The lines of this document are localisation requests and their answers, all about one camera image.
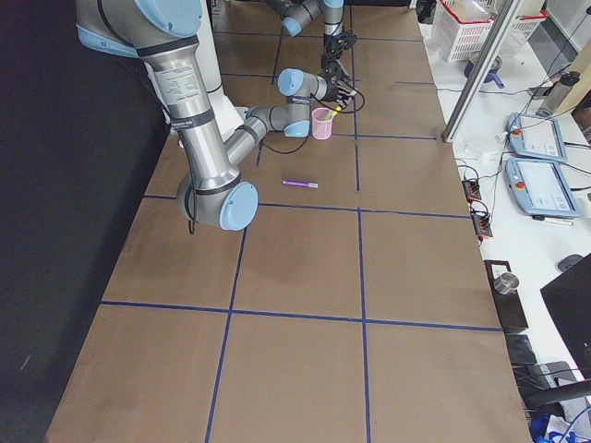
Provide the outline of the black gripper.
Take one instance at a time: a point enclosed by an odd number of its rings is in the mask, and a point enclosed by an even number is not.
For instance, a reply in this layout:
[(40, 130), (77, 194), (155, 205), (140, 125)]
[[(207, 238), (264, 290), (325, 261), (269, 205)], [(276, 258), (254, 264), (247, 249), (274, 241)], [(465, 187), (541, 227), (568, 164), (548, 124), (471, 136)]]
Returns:
[(324, 78), (326, 91), (322, 97), (325, 102), (337, 102), (338, 104), (349, 104), (356, 96), (355, 90), (345, 90), (339, 86), (339, 79), (335, 77)]
[(341, 43), (339, 39), (325, 39), (323, 55), (320, 59), (320, 67), (322, 70), (329, 70), (331, 67), (331, 60), (339, 60), (342, 56)]

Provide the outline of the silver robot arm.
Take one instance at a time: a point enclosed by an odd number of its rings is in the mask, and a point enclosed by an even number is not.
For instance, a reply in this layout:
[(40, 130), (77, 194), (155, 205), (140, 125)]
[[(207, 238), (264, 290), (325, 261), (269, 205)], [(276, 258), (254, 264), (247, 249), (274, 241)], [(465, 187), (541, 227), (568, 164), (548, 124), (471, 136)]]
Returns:
[(173, 130), (180, 137), (189, 171), (176, 201), (191, 223), (226, 231), (246, 228), (255, 217), (259, 195), (243, 180), (239, 163), (272, 131), (306, 138), (314, 100), (346, 107), (355, 91), (339, 59), (356, 41), (343, 28), (341, 1), (271, 1), (270, 7), (291, 36), (323, 16), (324, 53), (318, 75), (286, 68), (278, 89), (281, 106), (257, 106), (224, 133), (223, 117), (211, 97), (222, 89), (211, 25), (203, 1), (78, 1), (80, 42), (102, 53), (138, 58), (151, 67), (155, 88)]
[(314, 18), (323, 20), (323, 54), (320, 66), (323, 70), (338, 66), (344, 51), (344, 1), (341, 0), (267, 0), (269, 6), (282, 21), (283, 29), (292, 37), (299, 35)]

